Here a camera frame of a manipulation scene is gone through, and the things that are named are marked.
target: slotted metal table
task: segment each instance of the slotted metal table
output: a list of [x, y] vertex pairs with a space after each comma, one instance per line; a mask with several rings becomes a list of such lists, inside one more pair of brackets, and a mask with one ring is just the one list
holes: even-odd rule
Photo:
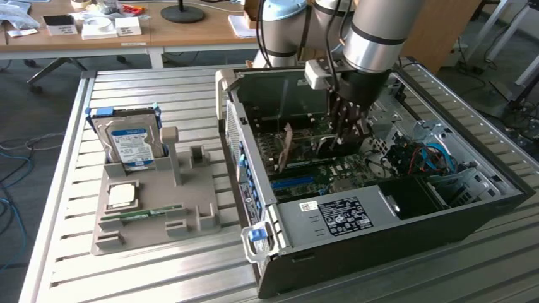
[[[539, 194], [465, 241], [351, 276], [257, 298], [253, 267], [218, 138], [217, 77], [223, 68], [103, 71], [82, 79], [21, 302], [528, 302], [539, 297]], [[534, 188], [539, 166], [421, 66], [406, 71]], [[423, 119], [430, 108], [411, 92]], [[178, 149], [211, 153], [223, 231], [106, 256], [90, 254], [105, 152], [83, 111], [159, 102]]]

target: power supply label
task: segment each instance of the power supply label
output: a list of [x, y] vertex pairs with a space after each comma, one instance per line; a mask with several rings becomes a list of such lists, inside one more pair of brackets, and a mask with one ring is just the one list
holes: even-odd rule
[[145, 168], [154, 162], [153, 147], [146, 143], [149, 137], [145, 128], [113, 131], [114, 143], [122, 162], [130, 167]]
[[357, 197], [319, 204], [319, 210], [333, 235], [345, 235], [373, 227]]

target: desk lamp base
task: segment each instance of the desk lamp base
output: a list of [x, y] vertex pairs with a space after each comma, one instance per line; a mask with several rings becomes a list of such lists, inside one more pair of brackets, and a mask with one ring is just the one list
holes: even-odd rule
[[193, 6], [181, 10], [179, 5], [174, 5], [162, 9], [162, 17], [174, 23], [195, 23], [205, 19], [205, 11]]

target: hard drive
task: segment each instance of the hard drive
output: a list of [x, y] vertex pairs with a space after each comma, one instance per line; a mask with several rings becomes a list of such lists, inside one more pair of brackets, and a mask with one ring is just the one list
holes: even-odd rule
[[102, 141], [110, 163], [123, 163], [126, 171], [149, 169], [166, 155], [159, 139], [159, 106], [141, 109], [87, 108], [87, 121]]

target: robotic arm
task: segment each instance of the robotic arm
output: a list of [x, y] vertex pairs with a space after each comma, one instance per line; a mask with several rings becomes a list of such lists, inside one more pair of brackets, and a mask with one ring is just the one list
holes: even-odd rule
[[[354, 8], [350, 1], [318, 0], [311, 8], [302, 0], [266, 0], [263, 48], [255, 58], [255, 67], [266, 65], [265, 53], [273, 67], [297, 65], [298, 47], [326, 49], [325, 33], [330, 24], [330, 49], [337, 57], [343, 22], [349, 29], [343, 60], [329, 62], [325, 58], [306, 64], [311, 87], [329, 90], [329, 116], [337, 138], [331, 149], [337, 145], [357, 145], [370, 136], [369, 109], [383, 89], [425, 3], [425, 0], [361, 0]], [[351, 22], [349, 6], [350, 12], [355, 12]]]

